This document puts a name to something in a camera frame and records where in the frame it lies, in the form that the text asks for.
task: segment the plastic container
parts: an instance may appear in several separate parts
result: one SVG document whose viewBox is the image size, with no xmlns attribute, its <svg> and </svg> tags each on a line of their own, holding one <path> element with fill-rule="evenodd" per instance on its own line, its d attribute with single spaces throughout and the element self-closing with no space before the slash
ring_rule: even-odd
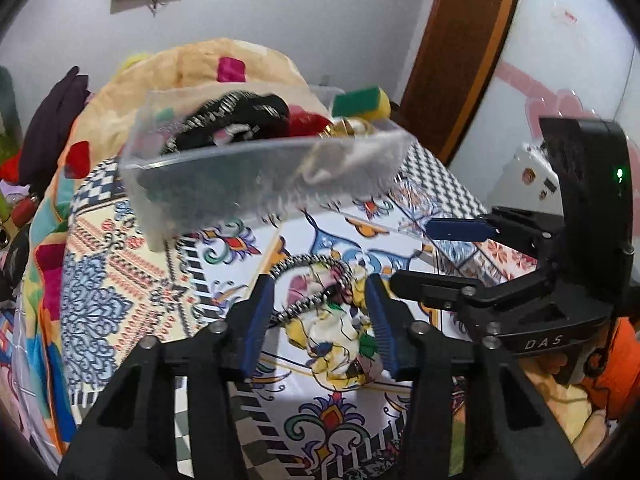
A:
<svg viewBox="0 0 640 480">
<path fill-rule="evenodd" d="M 233 219 L 251 223 L 386 191 L 415 141 L 384 121 L 377 124 L 383 131 L 367 137 L 252 140 L 159 156 L 172 124 L 207 99 L 206 87 L 150 92 L 120 159 L 130 204 L 153 251 L 168 238 Z M 342 92 L 311 90 L 328 107 Z"/>
</svg>

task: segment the brown door frame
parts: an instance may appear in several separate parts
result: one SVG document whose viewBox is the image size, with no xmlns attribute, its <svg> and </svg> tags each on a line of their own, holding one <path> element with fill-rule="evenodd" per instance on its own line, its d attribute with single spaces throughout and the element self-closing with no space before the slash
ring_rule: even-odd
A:
<svg viewBox="0 0 640 480">
<path fill-rule="evenodd" d="M 404 91 L 404 95 L 402 97 L 401 110 L 403 108 L 402 105 L 404 105 L 405 101 L 407 101 L 406 97 L 410 95 L 412 91 L 414 91 L 414 89 L 418 85 L 418 81 L 422 76 L 420 71 L 417 70 L 417 66 L 419 65 L 418 61 L 426 55 L 426 51 L 429 48 L 429 40 L 433 33 L 434 27 L 436 26 L 436 20 L 434 19 L 434 17 L 440 10 L 441 2 L 442 0 L 433 1 L 433 6 L 431 7 L 431 15 L 429 21 L 427 22 L 424 35 L 422 37 L 422 43 L 420 44 L 420 49 L 418 50 L 416 61 L 414 62 L 414 68 L 411 72 L 409 82 L 407 83 L 406 90 Z M 460 142 L 462 142 L 466 131 L 471 125 L 476 111 L 478 110 L 478 107 L 484 96 L 484 92 L 489 85 L 489 81 L 491 81 L 492 75 L 494 74 L 494 69 L 498 63 L 500 54 L 502 53 L 504 41 L 507 38 L 511 22 L 513 21 L 513 15 L 517 3 L 518 0 L 502 0 L 500 3 L 500 7 L 498 9 L 498 13 L 494 23 L 494 29 L 487 43 L 486 49 L 482 56 L 482 61 L 478 67 L 478 71 L 476 73 L 474 81 L 466 95 L 465 102 L 462 108 L 460 108 L 456 122 L 452 128 L 451 133 L 447 137 L 445 145 L 438 153 L 435 153 L 435 155 L 444 164 L 450 163 L 451 159 L 457 151 L 458 146 L 460 145 Z"/>
</svg>

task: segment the metal bolt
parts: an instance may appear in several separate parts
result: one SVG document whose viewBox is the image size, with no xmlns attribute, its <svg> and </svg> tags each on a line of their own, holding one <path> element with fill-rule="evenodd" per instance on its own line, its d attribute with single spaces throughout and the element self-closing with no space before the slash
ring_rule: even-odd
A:
<svg viewBox="0 0 640 480">
<path fill-rule="evenodd" d="M 223 334 L 226 332 L 228 325 L 226 321 L 222 321 L 221 319 L 214 321 L 213 323 L 209 323 L 209 331 L 214 334 Z"/>
<path fill-rule="evenodd" d="M 140 348 L 149 350 L 150 348 L 153 348 L 157 342 L 158 342 L 158 338 L 156 336 L 145 335 L 138 344 L 140 345 Z"/>
<path fill-rule="evenodd" d="M 431 329 L 431 325 L 426 321 L 414 321 L 411 323 L 411 332 L 417 335 L 424 335 Z"/>
<path fill-rule="evenodd" d="M 486 332 L 489 335 L 498 335 L 500 333 L 500 323 L 492 321 L 486 326 Z"/>
<path fill-rule="evenodd" d="M 467 285 L 462 287 L 462 290 L 460 292 L 462 292 L 463 296 L 471 298 L 472 296 L 476 295 L 476 288 L 474 286 Z"/>
<path fill-rule="evenodd" d="M 499 348 L 502 343 L 500 343 L 500 340 L 496 336 L 488 335 L 482 338 L 482 344 L 489 350 L 495 350 Z"/>
</svg>

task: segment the patterned tablecloth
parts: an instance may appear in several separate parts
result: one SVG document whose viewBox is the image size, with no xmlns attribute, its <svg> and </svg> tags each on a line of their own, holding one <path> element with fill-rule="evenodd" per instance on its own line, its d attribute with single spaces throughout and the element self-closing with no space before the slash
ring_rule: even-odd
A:
<svg viewBox="0 0 640 480">
<path fill-rule="evenodd" d="M 394 462 L 410 384 L 393 382 L 382 369 L 364 304 L 368 274 L 388 278 L 411 269 L 474 276 L 490 285 L 532 267 L 528 258 L 491 240 L 426 238 L 430 218 L 472 217 L 484 209 L 420 146 L 412 147 L 404 178 L 384 196 L 356 197 L 287 221 L 264 219 L 258 228 L 241 221 L 213 226 L 167 243 L 164 254 L 146 247 L 117 167 L 116 160 L 98 165 L 71 209 L 62 339 L 77 423 L 143 335 L 193 335 L 224 317 L 247 297 L 259 273 L 287 255 L 331 254 L 354 271 L 352 297 L 269 330 L 252 381 L 231 385 L 251 478 L 373 478 Z M 320 272 L 287 273 L 276 283 L 276 306 L 304 294 Z M 449 314 L 408 304 L 415 317 L 464 337 Z M 176 389 L 176 450 L 178 469 L 192 474 L 185 382 Z M 462 389 L 453 401 L 460 434 Z"/>
</svg>

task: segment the dark purple cloth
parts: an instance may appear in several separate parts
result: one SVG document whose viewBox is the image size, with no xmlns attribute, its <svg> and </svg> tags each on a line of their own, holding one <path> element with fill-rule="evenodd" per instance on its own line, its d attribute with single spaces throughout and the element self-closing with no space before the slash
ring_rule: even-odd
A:
<svg viewBox="0 0 640 480">
<path fill-rule="evenodd" d="M 44 195 L 58 168 L 58 157 L 65 147 L 76 117 L 89 96 L 89 76 L 78 75 L 73 67 L 51 89 L 33 115 L 22 144 L 18 166 L 19 183 L 29 184 L 31 192 Z"/>
</svg>

